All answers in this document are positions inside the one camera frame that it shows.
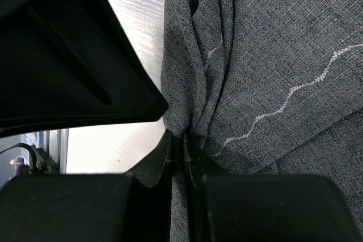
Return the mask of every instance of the white table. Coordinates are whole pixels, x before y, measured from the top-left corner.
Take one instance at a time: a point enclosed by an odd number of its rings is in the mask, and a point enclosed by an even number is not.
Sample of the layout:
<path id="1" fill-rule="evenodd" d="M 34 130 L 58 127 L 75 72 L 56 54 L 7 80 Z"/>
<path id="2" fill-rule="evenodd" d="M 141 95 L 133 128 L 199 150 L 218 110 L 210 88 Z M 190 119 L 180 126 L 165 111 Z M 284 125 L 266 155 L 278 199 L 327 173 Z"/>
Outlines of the white table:
<path id="1" fill-rule="evenodd" d="M 164 0 L 109 0 L 149 77 L 160 89 Z M 69 130 L 66 173 L 124 172 L 159 142 L 162 120 Z"/>

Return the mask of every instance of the gray cloth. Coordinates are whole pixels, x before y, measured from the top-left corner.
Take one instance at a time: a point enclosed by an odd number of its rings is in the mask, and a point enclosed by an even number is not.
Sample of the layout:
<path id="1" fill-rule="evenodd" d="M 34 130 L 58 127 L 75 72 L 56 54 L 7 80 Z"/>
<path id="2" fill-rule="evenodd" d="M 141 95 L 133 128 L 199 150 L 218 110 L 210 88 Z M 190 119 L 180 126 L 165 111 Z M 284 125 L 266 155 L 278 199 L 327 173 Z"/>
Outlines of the gray cloth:
<path id="1" fill-rule="evenodd" d="M 363 0 L 166 0 L 166 128 L 232 173 L 320 173 L 363 232 Z M 172 241 L 187 240 L 182 179 Z"/>

